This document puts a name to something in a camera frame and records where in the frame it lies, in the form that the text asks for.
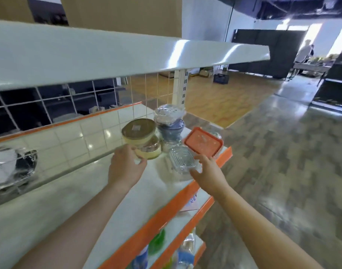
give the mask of white wire grid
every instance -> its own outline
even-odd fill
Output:
[[[163,76],[161,76],[159,73],[154,74],[144,74],[144,75],[136,75],[136,76],[127,76],[122,77],[122,80],[124,80],[124,84],[117,85],[115,82],[115,78],[113,78],[113,86],[106,89],[95,89],[94,81],[91,81],[93,90],[92,91],[86,91],[86,92],[80,92],[73,94],[70,85],[69,84],[61,84],[64,85],[68,91],[68,94],[61,95],[61,96],[53,96],[50,98],[43,98],[40,92],[40,89],[46,89],[46,87],[32,87],[31,89],[35,89],[35,92],[37,94],[38,99],[21,102],[21,103],[6,103],[6,101],[3,98],[3,95],[0,93],[0,109],[5,109],[7,115],[11,119],[13,126],[15,129],[13,131],[5,132],[1,134],[0,136],[5,136],[9,134],[13,134],[15,132],[22,131],[20,126],[18,126],[18,123],[16,119],[13,117],[10,108],[13,106],[18,105],[26,105],[29,103],[41,103],[41,107],[43,108],[46,116],[48,117],[50,124],[56,124],[56,122],[53,121],[52,116],[49,113],[48,110],[48,102],[51,100],[61,100],[61,99],[68,99],[70,98],[72,107],[74,109],[74,114],[77,114],[77,107],[75,105],[75,102],[78,100],[81,100],[83,98],[78,98],[80,95],[94,95],[95,98],[95,106],[99,107],[99,102],[97,99],[97,94],[99,92],[107,92],[107,91],[117,91],[119,93],[119,99],[117,99],[116,92],[114,92],[113,96],[115,96],[115,102],[117,105],[111,105],[109,108],[118,108],[123,105],[129,105],[133,103],[142,102],[146,107],[151,108],[154,110],[159,105],[164,103],[171,103],[172,102],[172,96],[173,96],[173,79],[170,75],[170,72],[167,74],[163,73]]]

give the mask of hand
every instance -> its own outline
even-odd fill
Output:
[[[135,149],[136,147],[125,144],[115,151],[109,167],[109,186],[128,192],[140,180],[147,160],[141,158],[141,162],[136,164]]]
[[[200,160],[200,163],[202,164],[202,173],[191,170],[191,176],[209,195],[214,196],[216,199],[222,198],[225,190],[229,189],[230,186],[215,159],[207,158],[205,155],[201,154],[196,155],[195,159]]]

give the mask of table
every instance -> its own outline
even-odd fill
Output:
[[[292,71],[290,74],[290,77],[288,78],[288,81],[290,79],[293,79],[295,74],[294,72],[296,72],[296,69],[298,70],[304,70],[304,71],[311,71],[311,72],[320,72],[323,73],[320,77],[320,80],[317,84],[317,86],[319,86],[320,81],[322,79],[324,79],[324,76],[326,75],[326,73],[329,71],[331,67],[330,66],[318,66],[318,65],[313,65],[313,64],[306,64],[306,63],[294,63],[293,67],[292,67]]]

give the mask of green product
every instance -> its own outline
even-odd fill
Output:
[[[157,234],[152,241],[149,243],[148,254],[153,255],[157,253],[163,246],[165,242],[166,231],[162,229],[159,234]]]

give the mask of person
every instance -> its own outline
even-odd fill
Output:
[[[117,149],[111,159],[105,188],[13,268],[81,269],[111,215],[146,168],[145,159],[135,164],[134,149],[128,144]],[[213,158],[196,155],[195,159],[200,160],[202,173],[193,170],[192,177],[231,218],[258,268],[321,268],[228,185]]]
[[[307,39],[304,43],[305,45],[299,50],[297,56],[294,59],[294,63],[305,63],[307,58],[312,51],[312,46],[310,45],[311,40]],[[299,73],[299,69],[293,69],[290,79],[293,79]]]

